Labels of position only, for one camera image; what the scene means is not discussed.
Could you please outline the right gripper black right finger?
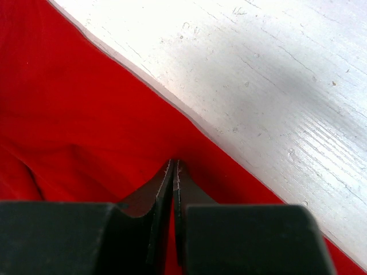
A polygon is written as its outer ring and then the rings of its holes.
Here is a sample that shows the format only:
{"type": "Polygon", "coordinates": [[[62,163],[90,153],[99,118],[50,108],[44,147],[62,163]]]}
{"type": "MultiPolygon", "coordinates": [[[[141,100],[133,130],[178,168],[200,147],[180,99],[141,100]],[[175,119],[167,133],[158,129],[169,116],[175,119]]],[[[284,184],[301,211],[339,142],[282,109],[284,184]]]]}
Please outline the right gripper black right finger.
{"type": "Polygon", "coordinates": [[[335,274],[320,229],[300,205],[225,205],[173,172],[177,261],[184,274],[335,274]]]}

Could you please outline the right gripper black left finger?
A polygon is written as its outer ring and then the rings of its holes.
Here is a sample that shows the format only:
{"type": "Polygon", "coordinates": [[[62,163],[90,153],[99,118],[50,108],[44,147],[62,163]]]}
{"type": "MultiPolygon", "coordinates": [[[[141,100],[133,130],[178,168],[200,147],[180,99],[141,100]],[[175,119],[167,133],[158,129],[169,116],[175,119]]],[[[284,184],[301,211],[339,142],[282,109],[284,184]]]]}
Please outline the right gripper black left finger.
{"type": "Polygon", "coordinates": [[[1,273],[163,274],[173,171],[118,203],[1,202],[1,273]]]}

